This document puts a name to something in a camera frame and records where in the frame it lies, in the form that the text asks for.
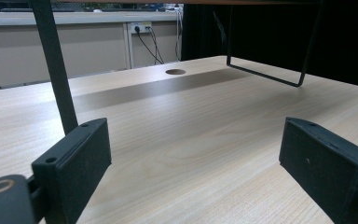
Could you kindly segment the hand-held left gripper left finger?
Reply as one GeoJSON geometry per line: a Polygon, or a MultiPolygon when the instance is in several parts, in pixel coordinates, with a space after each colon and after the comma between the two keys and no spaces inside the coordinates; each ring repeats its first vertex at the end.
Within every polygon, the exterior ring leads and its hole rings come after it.
{"type": "Polygon", "coordinates": [[[76,224],[110,164],[107,119],[73,129],[32,163],[36,218],[76,224]]]}

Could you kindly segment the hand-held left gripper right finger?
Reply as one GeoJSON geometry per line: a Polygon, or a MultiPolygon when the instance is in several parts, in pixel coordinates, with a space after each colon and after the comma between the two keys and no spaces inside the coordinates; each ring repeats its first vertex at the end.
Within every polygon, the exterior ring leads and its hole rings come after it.
{"type": "Polygon", "coordinates": [[[358,224],[358,146],[316,123],[288,118],[279,161],[335,224],[358,224]]]}

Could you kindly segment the black two-tier shelf rack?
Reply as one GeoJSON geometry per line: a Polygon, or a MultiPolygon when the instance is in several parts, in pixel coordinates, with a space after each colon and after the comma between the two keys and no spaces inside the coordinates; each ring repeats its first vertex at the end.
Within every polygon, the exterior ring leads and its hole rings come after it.
{"type": "MultiPolygon", "coordinates": [[[[227,42],[227,65],[229,67],[248,72],[260,77],[265,77],[280,83],[300,87],[310,63],[310,56],[316,41],[316,36],[320,27],[321,19],[324,13],[325,0],[160,0],[162,3],[179,3],[195,5],[228,5],[238,6],[272,6],[272,5],[318,5],[319,10],[313,25],[310,36],[309,46],[306,51],[305,59],[301,68],[300,77],[297,83],[290,82],[267,74],[256,72],[244,67],[239,67],[231,63],[231,37],[227,42]]],[[[51,0],[31,0],[35,23],[40,36],[42,48],[46,58],[48,73],[52,89],[56,98],[56,104],[59,109],[62,127],[65,134],[70,133],[78,126],[76,111],[69,87],[67,72],[65,69],[62,48],[51,8],[51,0]]]]}

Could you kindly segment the black curtain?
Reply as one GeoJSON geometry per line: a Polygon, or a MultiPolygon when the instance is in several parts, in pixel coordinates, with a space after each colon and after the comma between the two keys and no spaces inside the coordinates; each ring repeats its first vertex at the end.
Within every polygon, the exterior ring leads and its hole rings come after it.
{"type": "MultiPolygon", "coordinates": [[[[225,55],[299,72],[317,5],[186,5],[182,59],[225,55]]],[[[358,85],[358,0],[325,0],[307,72],[358,85]]]]}

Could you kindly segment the white partition frame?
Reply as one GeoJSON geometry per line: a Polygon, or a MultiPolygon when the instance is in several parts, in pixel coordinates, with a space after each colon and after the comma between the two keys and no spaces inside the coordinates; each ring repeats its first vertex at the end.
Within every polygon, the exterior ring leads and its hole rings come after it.
{"type": "MultiPolygon", "coordinates": [[[[69,77],[165,63],[181,57],[179,15],[163,12],[56,12],[69,77]],[[149,33],[134,35],[130,24],[151,21],[149,33]]],[[[0,87],[48,81],[48,67],[31,12],[0,13],[0,87]]]]}

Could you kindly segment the white wall outlet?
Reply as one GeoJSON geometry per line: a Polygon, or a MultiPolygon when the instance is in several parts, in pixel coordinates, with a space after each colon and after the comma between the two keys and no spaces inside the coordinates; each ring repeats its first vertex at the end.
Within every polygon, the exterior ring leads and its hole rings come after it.
{"type": "Polygon", "coordinates": [[[152,22],[151,21],[132,22],[130,24],[130,28],[131,28],[131,33],[134,35],[146,34],[151,31],[152,22]]]}

